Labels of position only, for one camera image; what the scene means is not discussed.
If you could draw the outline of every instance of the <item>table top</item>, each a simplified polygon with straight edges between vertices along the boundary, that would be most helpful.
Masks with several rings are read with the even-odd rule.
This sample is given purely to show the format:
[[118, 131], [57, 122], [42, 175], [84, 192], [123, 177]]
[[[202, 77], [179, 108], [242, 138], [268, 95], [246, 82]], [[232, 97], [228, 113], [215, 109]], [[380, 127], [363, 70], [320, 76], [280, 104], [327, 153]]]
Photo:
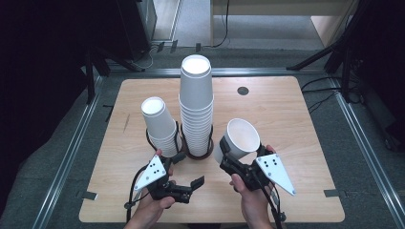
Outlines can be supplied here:
[[[238, 94], [240, 87], [247, 87], [248, 94]], [[83, 200], [81, 221], [125, 221], [123, 205], [132, 179], [155, 152], [145, 137], [140, 105], [150, 96], [159, 96], [181, 123], [179, 89], [179, 78], [128, 79], [122, 83], [88, 187], [88, 192], [97, 193], [97, 199]], [[214, 143], [221, 139], [227, 122], [239, 117], [249, 121], [262, 143], [273, 146], [282, 159], [296, 190], [293, 197], [278, 188], [287, 222], [342, 221], [345, 214], [339, 197], [327, 198], [324, 194], [324, 190], [335, 187], [296, 78], [213, 78], [213, 89]], [[241, 162], [250, 164], [255, 156], [245, 156]], [[174, 166], [172, 179], [189, 186], [201, 176], [205, 176], [205, 184], [193, 193], [190, 203], [174, 204], [163, 212], [159, 222], [245, 222], [241, 197], [212, 155], [203, 160], [187, 157]]]

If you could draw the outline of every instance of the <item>cup rim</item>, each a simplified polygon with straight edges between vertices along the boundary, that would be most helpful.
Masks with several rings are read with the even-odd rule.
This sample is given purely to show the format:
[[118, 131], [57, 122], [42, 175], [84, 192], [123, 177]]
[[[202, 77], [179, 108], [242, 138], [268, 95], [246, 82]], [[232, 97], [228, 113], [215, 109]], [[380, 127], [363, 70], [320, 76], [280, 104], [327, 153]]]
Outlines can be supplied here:
[[[203, 71], [202, 73], [189, 72], [185, 66], [186, 62], [190, 61], [190, 60], [195, 60], [195, 59], [200, 59], [200, 60], [205, 61], [208, 68], [205, 71]], [[211, 72], [211, 63], [209, 62], [209, 59], [203, 55], [191, 54], [191, 55], [186, 56], [183, 59], [183, 61], [181, 62], [181, 71], [184, 74], [184, 76], [189, 77], [189, 78], [203, 78], [203, 77], [206, 77]]]
[[[245, 124], [247, 124], [250, 128], [252, 128], [252, 130], [254, 131], [254, 134], [256, 136], [256, 139], [257, 139], [257, 147], [256, 147], [256, 149], [247, 149], [247, 148], [240, 147], [239, 145], [235, 144], [234, 139], [232, 139], [232, 136], [229, 134], [229, 126], [234, 121], [242, 121]], [[244, 152], [253, 152], [253, 151], [257, 150], [257, 148], [260, 146], [260, 136], [259, 136], [259, 133], [257, 133], [256, 128], [250, 122], [248, 122], [248, 121], [246, 121], [246, 120], [244, 120], [242, 118], [233, 118], [233, 119], [231, 119], [228, 122], [228, 124], [226, 125], [226, 132], [227, 132], [227, 135], [228, 135], [229, 139], [232, 141], [232, 144], [234, 144], [236, 147], [238, 147], [238, 149], [240, 149], [240, 150], [242, 150]]]
[[[160, 100], [160, 102], [162, 103], [162, 107], [160, 108], [160, 110], [158, 112], [156, 112], [154, 114], [148, 114], [143, 110], [143, 106], [145, 105], [146, 102], [148, 102], [152, 99]], [[160, 97], [152, 96], [152, 97], [148, 97], [145, 100], [143, 100], [142, 104], [140, 105], [140, 109], [142, 110], [143, 115], [145, 115], [147, 117], [156, 117], [156, 116], [159, 116], [161, 113], [163, 113], [164, 109], [166, 109], [166, 103]]]

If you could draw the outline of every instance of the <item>human hand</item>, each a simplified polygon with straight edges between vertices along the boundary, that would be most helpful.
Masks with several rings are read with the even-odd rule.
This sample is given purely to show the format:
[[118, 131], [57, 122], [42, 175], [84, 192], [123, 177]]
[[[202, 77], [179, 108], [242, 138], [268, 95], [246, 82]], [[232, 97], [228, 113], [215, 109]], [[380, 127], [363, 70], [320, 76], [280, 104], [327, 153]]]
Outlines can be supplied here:
[[[275, 152], [274, 149], [267, 145], [266, 149]], [[268, 201], [261, 189], [250, 191], [245, 186], [244, 181], [237, 174], [231, 176], [232, 181], [229, 182], [230, 185], [234, 186], [235, 189], [241, 194], [241, 209], [242, 214], [247, 222], [247, 225], [251, 229], [270, 229], [270, 219], [268, 217]]]
[[[156, 154], [161, 156], [161, 150], [157, 150]], [[169, 176], [173, 175], [173, 169], [169, 169]], [[141, 197], [144, 197], [138, 205], [137, 210], [134, 215], [125, 225], [124, 229], [144, 229], [152, 227], [160, 218], [163, 210], [169, 208], [175, 203], [172, 197], [166, 197], [160, 200], [153, 200], [150, 195], [148, 195], [147, 188], [142, 189]]]

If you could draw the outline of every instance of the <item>gray carpet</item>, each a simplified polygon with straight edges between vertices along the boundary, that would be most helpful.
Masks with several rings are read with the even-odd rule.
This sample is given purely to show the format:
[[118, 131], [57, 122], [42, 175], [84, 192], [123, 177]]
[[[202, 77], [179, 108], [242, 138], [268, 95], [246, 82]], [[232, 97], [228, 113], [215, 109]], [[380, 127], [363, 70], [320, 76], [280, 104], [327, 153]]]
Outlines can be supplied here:
[[[177, 69], [181, 61], [194, 49], [176, 49], [170, 52], [167, 48], [162, 52], [151, 52], [154, 64], [152, 69]], [[226, 50], [203, 49], [199, 54], [205, 55], [211, 61], [213, 68], [279, 68], [304, 60], [315, 51], [286, 51], [286, 50]], [[325, 64], [323, 58], [311, 65], [321, 68]], [[148, 66], [151, 59], [148, 55], [138, 62]], [[88, 129], [78, 149], [73, 167], [54, 208], [47, 228], [122, 228], [123, 223], [82, 223], [78, 219], [82, 200], [76, 197], [78, 191], [86, 191], [99, 147], [107, 128], [106, 118], [110, 108], [103, 105], [114, 105], [121, 82], [126, 78], [143, 77], [142, 73], [130, 73], [120, 66], [112, 66], [113, 73], [104, 78], [99, 101], [89, 123]], [[296, 75], [300, 85], [326, 76], [325, 74]], [[308, 89], [327, 88], [328, 81], [320, 81]], [[307, 105], [311, 106], [330, 95], [330, 92], [305, 94]], [[74, 106], [66, 114], [52, 139], [37, 150], [22, 166], [9, 195], [9, 202], [0, 220], [0, 228], [31, 228], [41, 203], [56, 173], [56, 170], [66, 153], [75, 127], [83, 114], [86, 102], [86, 92], [77, 99]], [[395, 179], [394, 184], [400, 187], [398, 178], [403, 177], [404, 156], [392, 154], [380, 147], [381, 135], [373, 124], [368, 111], [362, 105], [356, 105], [356, 111], [365, 123], [365, 129], [370, 132], [373, 145], [376, 145], [380, 155], [389, 155], [385, 167]], [[287, 223], [287, 228], [396, 228], [387, 205], [379, 193], [377, 185], [362, 156], [357, 142], [352, 134], [346, 118], [342, 114], [334, 97], [325, 101], [319, 109], [311, 114], [322, 149], [336, 188], [345, 193], [341, 197], [346, 218], [340, 223]]]

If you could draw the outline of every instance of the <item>black tape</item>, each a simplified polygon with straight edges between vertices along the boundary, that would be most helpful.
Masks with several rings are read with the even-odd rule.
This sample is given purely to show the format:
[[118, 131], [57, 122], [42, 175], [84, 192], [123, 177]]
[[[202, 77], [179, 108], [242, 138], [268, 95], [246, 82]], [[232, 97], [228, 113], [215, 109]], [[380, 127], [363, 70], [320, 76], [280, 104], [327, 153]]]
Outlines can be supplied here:
[[178, 43], [178, 40], [173, 41], [172, 49], [170, 49], [170, 53], [173, 53], [176, 51], [177, 43]]
[[348, 195], [346, 194], [345, 191], [338, 191], [336, 189], [330, 189], [330, 190], [324, 190], [325, 197], [327, 198], [347, 198]]
[[90, 199], [90, 200], [95, 200], [97, 198], [97, 194], [96, 193], [92, 193], [92, 192], [82, 192], [82, 191], [78, 191], [76, 194], [77, 198], [86, 198], [86, 199]]

